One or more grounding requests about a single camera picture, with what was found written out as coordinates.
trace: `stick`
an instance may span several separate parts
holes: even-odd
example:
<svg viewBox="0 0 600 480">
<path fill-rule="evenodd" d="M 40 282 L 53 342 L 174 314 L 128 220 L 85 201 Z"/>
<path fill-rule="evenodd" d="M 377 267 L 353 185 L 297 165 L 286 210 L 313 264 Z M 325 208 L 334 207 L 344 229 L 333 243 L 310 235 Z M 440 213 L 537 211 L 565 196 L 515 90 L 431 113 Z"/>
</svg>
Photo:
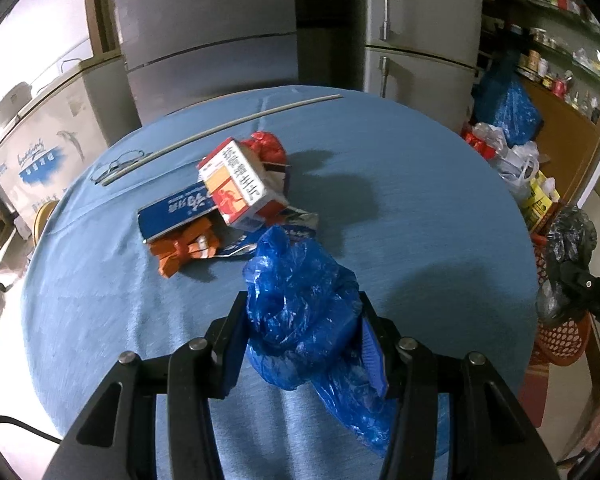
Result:
<svg viewBox="0 0 600 480">
<path fill-rule="evenodd" d="M 186 146 L 187 144 L 189 144 L 190 142 L 193 142 L 194 140 L 202 139 L 203 137 L 208 137 L 209 135 L 216 134 L 222 130 L 231 128 L 232 126 L 237 126 L 238 124 L 247 123 L 249 121 L 253 121 L 254 119 L 259 119 L 260 117 L 275 114 L 278 112 L 284 112 L 285 110 L 291 110 L 292 108 L 298 108 L 300 106 L 311 105 L 314 103 L 320 103 L 322 101 L 331 101 L 332 99 L 340 99 L 341 97 L 342 97 L 342 95 L 340 95 L 340 94 L 334 94 L 334 95 L 326 95 L 323 97 L 316 97 L 314 99 L 307 99 L 306 101 L 298 101 L 297 103 L 290 103 L 288 105 L 283 105 L 283 106 L 279 106 L 277 108 L 272 108 L 271 110 L 264 110 L 264 111 L 258 112 L 256 114 L 251 114 L 249 116 L 246 116 L 246 117 L 243 117 L 240 119 L 235 119 L 233 121 L 229 121 L 228 123 L 220 124 L 219 126 L 215 126 L 214 128 L 205 130 L 204 132 L 201 132 L 199 134 L 195 134 L 194 136 L 187 137 L 187 139 L 179 140 L 178 142 L 175 142 L 171 146 L 167 146 L 166 148 L 158 150 L 157 152 L 153 152 L 150 155 L 147 155 L 146 157 L 141 158 L 140 160 L 136 160 L 133 164 L 129 164 L 126 168 L 123 168 L 119 172 L 111 174 L 108 177 L 104 178 L 102 181 L 102 185 L 108 186 L 109 184 L 111 184 L 112 182 L 115 182 L 120 177 L 125 176 L 127 173 L 131 173 L 133 170 L 140 168 L 140 166 L 144 166 L 146 163 L 151 162 L 152 160 L 155 160 L 156 158 L 158 158 L 160 156 L 166 155 L 167 153 L 171 153 L 172 151 L 177 150 L 178 148 L 181 148 L 182 146 Z"/>
</svg>

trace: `black cable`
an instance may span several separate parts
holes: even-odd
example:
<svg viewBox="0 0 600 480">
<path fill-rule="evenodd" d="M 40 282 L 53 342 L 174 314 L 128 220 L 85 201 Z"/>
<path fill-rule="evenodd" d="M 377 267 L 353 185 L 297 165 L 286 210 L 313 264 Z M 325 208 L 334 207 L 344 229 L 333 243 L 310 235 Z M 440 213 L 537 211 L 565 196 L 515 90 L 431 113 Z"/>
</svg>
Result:
<svg viewBox="0 0 600 480">
<path fill-rule="evenodd" d="M 29 424 L 25 424 L 24 422 L 18 420 L 17 418 L 13 418 L 12 416 L 0 415 L 0 424 L 13 424 L 14 426 L 18 426 L 23 430 L 27 430 L 37 436 L 41 436 L 42 438 L 46 438 L 55 444 L 60 444 L 62 440 L 60 438 L 56 438 L 44 431 L 37 430 L 36 428 L 32 428 Z"/>
</svg>

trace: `tiled floor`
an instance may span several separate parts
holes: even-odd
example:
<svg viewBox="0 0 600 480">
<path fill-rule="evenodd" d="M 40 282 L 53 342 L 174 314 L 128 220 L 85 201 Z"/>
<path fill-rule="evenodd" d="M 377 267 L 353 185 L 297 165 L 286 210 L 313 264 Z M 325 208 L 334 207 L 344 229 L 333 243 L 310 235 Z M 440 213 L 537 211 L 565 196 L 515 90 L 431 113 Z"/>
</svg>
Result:
<svg viewBox="0 0 600 480">
<path fill-rule="evenodd" d="M 598 231 L 598 248 L 590 270 L 600 276 L 600 197 L 593 193 L 585 211 Z M 25 254 L 30 250 L 15 237 L 2 258 L 0 279 L 10 290 L 0 298 L 0 415 L 11 415 L 46 431 L 57 432 L 33 390 L 20 326 L 20 293 Z M 552 367 L 544 421 L 539 433 L 552 456 L 563 457 L 575 444 L 579 428 L 592 409 L 586 359 L 567 368 Z M 0 426 L 0 449 L 23 480 L 42 477 L 56 445 L 13 426 Z"/>
</svg>

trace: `basket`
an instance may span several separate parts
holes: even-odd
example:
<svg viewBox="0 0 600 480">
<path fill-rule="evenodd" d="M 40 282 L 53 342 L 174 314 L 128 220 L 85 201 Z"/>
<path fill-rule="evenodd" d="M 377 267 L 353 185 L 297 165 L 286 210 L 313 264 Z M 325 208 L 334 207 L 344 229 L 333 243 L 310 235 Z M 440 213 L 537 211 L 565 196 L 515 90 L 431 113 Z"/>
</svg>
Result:
<svg viewBox="0 0 600 480">
<path fill-rule="evenodd" d="M 547 280 L 544 247 L 546 238 L 533 235 L 538 285 Z M 547 328 L 538 323 L 538 332 L 534 342 L 529 365 L 554 364 L 569 366 L 574 364 L 584 353 L 591 332 L 591 315 L 589 312 L 580 321 L 570 319 L 556 328 Z"/>
</svg>

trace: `white wall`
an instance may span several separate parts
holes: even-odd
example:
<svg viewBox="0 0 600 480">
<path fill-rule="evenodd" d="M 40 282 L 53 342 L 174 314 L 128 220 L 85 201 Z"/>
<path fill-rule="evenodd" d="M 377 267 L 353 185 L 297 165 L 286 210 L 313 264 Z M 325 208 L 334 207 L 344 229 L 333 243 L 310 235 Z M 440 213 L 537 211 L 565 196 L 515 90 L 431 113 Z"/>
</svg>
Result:
<svg viewBox="0 0 600 480">
<path fill-rule="evenodd" d="M 90 57 L 88 37 L 84 0 L 20 0 L 0 24 L 0 99 L 21 81 L 35 95 L 59 75 L 56 61 L 79 44 Z"/>
</svg>

